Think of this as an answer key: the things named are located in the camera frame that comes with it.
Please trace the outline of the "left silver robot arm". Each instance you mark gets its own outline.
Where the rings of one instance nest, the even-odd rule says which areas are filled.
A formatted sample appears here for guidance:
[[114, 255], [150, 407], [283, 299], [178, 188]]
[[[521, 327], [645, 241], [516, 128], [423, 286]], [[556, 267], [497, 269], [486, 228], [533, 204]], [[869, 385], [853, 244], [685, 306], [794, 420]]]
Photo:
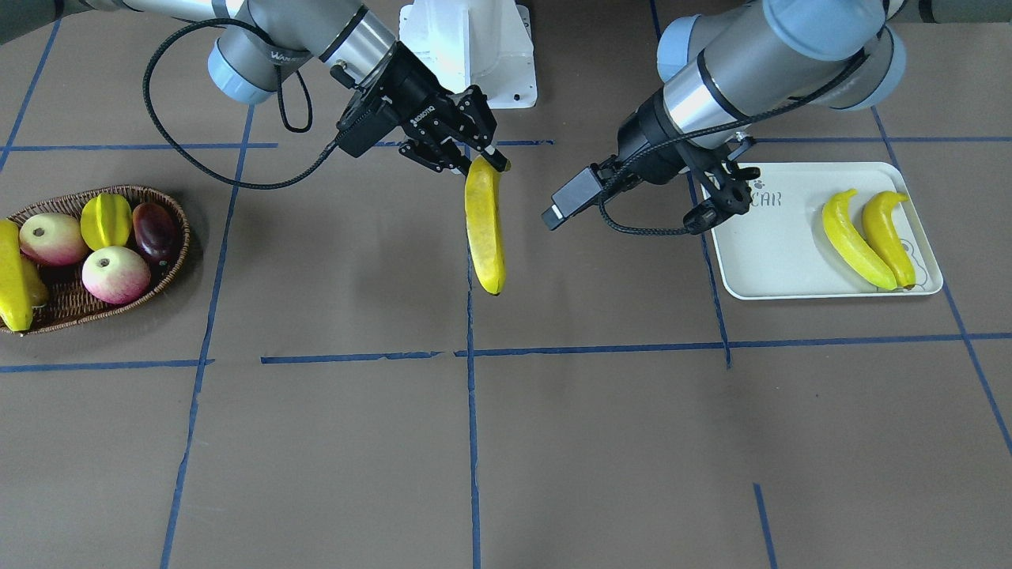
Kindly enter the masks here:
[[604, 210], [636, 185], [693, 174], [708, 196], [672, 235], [701, 234], [752, 202], [756, 167], [737, 159], [745, 130], [816, 104], [874, 107], [899, 85], [907, 51], [890, 21], [1010, 21], [1008, 1], [750, 1], [718, 15], [685, 16], [655, 54], [661, 86], [619, 127], [617, 154], [554, 192], [542, 214], [557, 229], [589, 208]]

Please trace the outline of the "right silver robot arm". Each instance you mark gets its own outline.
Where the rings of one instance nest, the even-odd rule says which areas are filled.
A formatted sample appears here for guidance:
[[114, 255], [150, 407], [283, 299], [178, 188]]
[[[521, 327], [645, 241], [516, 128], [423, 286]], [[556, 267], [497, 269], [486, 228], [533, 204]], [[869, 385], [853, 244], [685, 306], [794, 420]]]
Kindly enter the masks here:
[[28, 35], [66, 16], [94, 12], [154, 12], [184, 28], [157, 47], [142, 75], [142, 99], [156, 130], [175, 151], [182, 147], [158, 119], [149, 83], [168, 48], [188, 33], [219, 28], [207, 72], [225, 95], [256, 105], [281, 98], [283, 82], [306, 62], [322, 62], [352, 98], [325, 145], [315, 171], [333, 151], [359, 157], [392, 130], [405, 140], [400, 153], [434, 172], [466, 175], [470, 148], [498, 172], [508, 159], [494, 145], [497, 123], [480, 87], [453, 93], [361, 1], [4, 1], [2, 42]]

